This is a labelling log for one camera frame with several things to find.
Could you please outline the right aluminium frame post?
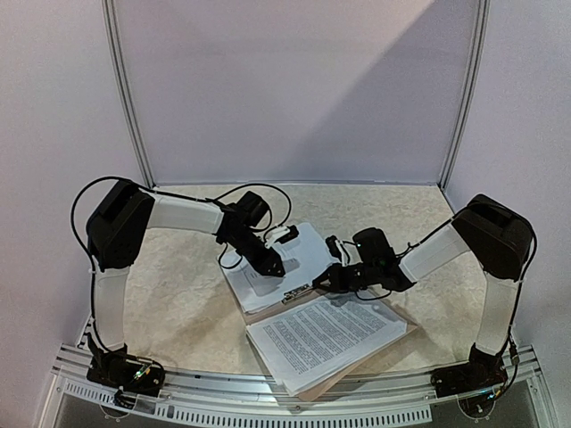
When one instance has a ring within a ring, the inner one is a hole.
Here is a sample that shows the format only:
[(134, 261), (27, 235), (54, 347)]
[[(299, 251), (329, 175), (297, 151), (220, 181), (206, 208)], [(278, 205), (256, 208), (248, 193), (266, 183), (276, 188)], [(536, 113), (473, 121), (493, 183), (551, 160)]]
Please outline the right aluminium frame post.
[(490, 6), (491, 2), (489, 0), (480, 0), (477, 2), (476, 17), (468, 50), (468, 62), (462, 84), (459, 109), (454, 122), (451, 143), (444, 157), (443, 167), (438, 181), (438, 187), (443, 193), (451, 181), (451, 176), (459, 155), (461, 140), (468, 123), (469, 111), (476, 91), (477, 76), (483, 56)]

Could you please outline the metal folder clip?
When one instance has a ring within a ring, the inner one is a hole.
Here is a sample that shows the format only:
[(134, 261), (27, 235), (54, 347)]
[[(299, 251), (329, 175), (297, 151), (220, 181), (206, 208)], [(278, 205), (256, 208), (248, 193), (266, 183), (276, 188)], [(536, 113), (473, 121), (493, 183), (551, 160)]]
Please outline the metal folder clip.
[(281, 303), (283, 305), (289, 305), (299, 301), (305, 302), (314, 298), (314, 292), (315, 289), (312, 285), (305, 284), (286, 292)]

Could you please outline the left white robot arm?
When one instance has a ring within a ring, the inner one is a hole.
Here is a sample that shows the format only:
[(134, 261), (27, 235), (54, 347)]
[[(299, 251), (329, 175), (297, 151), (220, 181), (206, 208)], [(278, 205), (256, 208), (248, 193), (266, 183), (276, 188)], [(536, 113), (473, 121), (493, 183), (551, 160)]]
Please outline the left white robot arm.
[(117, 178), (87, 221), (87, 252), (94, 263), (95, 337), (107, 351), (124, 348), (124, 302), (128, 274), (149, 229), (163, 228), (214, 236), (233, 248), (253, 270), (267, 277), (285, 275), (280, 255), (253, 231), (268, 211), (256, 193), (238, 202), (145, 190)]

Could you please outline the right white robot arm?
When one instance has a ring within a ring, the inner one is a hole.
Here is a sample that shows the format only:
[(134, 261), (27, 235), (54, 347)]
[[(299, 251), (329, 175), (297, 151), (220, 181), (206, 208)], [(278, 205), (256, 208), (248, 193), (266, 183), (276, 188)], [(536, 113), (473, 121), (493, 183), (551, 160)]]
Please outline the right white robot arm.
[(405, 292), (471, 252), (486, 281), (483, 315), (474, 343), (484, 354), (462, 367), (461, 381), (470, 389), (479, 389), (494, 377), (496, 365), (488, 355), (500, 355), (507, 347), (525, 273), (536, 252), (537, 237), (526, 218), (478, 194), (401, 253), (394, 251), (380, 228), (364, 229), (352, 241), (360, 262), (332, 264), (312, 281), (314, 289), (347, 293), (380, 285), (388, 292)]

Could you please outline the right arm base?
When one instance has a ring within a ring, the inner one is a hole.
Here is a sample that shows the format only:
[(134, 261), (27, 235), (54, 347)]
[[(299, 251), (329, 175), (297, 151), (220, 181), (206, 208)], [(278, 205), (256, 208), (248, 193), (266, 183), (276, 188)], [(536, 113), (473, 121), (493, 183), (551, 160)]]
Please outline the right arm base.
[[(509, 379), (502, 358), (506, 348), (509, 348), (510, 360), (514, 366), (514, 374), (511, 379)], [(501, 351), (496, 354), (488, 354), (478, 349), (474, 343), (466, 363), (435, 369), (431, 373), (430, 382), (438, 398), (486, 390), (501, 384), (500, 391), (492, 395), (496, 398), (513, 384), (517, 376), (518, 364), (517, 345), (512, 340), (507, 341)]]

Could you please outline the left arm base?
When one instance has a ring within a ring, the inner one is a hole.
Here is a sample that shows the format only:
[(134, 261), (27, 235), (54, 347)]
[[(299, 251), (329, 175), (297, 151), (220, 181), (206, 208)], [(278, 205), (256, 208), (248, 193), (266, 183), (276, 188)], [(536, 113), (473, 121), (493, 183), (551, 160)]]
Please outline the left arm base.
[(93, 338), (87, 337), (92, 353), (87, 380), (116, 390), (158, 397), (166, 378), (162, 364), (150, 359), (130, 355), (127, 347), (104, 351)]

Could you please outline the sparse printed paper sheet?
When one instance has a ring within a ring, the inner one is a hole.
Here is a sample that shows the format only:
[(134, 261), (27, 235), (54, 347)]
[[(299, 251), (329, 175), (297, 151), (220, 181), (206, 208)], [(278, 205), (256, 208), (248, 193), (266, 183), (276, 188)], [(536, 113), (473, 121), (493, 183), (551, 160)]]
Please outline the sparse printed paper sheet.
[(295, 228), (296, 237), (268, 248), (278, 256), (278, 262), (266, 264), (268, 274), (258, 272), (236, 251), (222, 256), (221, 271), (244, 313), (261, 312), (281, 302), (288, 292), (309, 285), (338, 261), (312, 224), (304, 222)]

